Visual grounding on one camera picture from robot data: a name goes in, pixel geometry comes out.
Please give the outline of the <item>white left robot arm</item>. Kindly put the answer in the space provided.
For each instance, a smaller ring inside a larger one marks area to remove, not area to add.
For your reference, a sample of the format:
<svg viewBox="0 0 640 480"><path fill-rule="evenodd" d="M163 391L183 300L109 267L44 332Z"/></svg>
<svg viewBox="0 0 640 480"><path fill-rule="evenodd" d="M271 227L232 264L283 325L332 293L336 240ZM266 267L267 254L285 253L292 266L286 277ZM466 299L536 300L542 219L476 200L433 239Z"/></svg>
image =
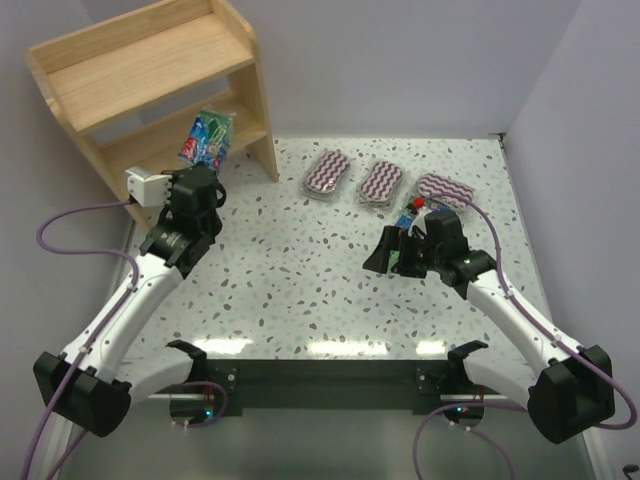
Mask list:
<svg viewBox="0 0 640 480"><path fill-rule="evenodd" d="M48 410L98 436L111 434L131 405L168 386L203 383L207 355L181 340L168 347L176 364L141 380L125 380L119 368L156 309L185 280L222 230L217 213L226 190L215 170L200 163L159 175L127 171L129 204L161 209L131 273L94 320L60 354L44 352L33 371Z"/></svg>

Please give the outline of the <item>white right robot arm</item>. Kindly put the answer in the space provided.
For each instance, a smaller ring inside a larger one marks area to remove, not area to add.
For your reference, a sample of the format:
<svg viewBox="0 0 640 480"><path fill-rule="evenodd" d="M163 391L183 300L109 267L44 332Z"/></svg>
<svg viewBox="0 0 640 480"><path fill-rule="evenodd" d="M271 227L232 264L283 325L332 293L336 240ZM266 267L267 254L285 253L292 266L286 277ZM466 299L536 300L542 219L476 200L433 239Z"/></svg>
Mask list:
<svg viewBox="0 0 640 480"><path fill-rule="evenodd" d="M421 213L409 229L387 225L364 269L420 278L430 271L484 313L522 354L532 372L519 380L500 369L488 345L450 350L447 380L494 390L526 409L538 431L560 444L615 413L609 355L564 335L517 292L484 250L473 250L458 215Z"/></svg>

